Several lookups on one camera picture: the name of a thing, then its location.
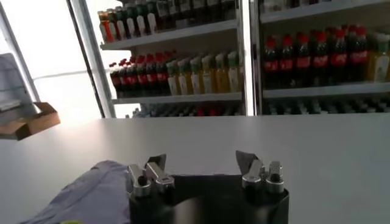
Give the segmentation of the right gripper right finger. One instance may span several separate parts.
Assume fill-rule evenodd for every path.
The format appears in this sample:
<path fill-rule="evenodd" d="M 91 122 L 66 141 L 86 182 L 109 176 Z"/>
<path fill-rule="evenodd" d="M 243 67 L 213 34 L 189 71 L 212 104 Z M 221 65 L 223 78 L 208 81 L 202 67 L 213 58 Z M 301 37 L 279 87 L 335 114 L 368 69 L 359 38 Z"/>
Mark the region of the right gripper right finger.
<path fill-rule="evenodd" d="M 269 194 L 283 193 L 285 188 L 280 161 L 271 161 L 266 168 L 263 161 L 253 153 L 237 150 L 235 155 L 242 174 L 243 188 L 252 187 L 256 191 L 265 191 Z"/>

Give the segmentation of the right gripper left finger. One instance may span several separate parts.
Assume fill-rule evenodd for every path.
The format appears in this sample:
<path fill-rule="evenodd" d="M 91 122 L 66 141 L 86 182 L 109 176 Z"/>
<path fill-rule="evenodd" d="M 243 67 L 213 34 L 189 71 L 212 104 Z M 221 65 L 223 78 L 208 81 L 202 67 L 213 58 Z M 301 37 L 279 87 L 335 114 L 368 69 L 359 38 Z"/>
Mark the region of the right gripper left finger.
<path fill-rule="evenodd" d="M 126 191 L 128 196 L 148 197 L 155 189 L 164 194 L 175 188 L 174 178 L 165 173 L 166 154 L 152 156 L 141 168 L 137 164 L 127 166 Z"/>

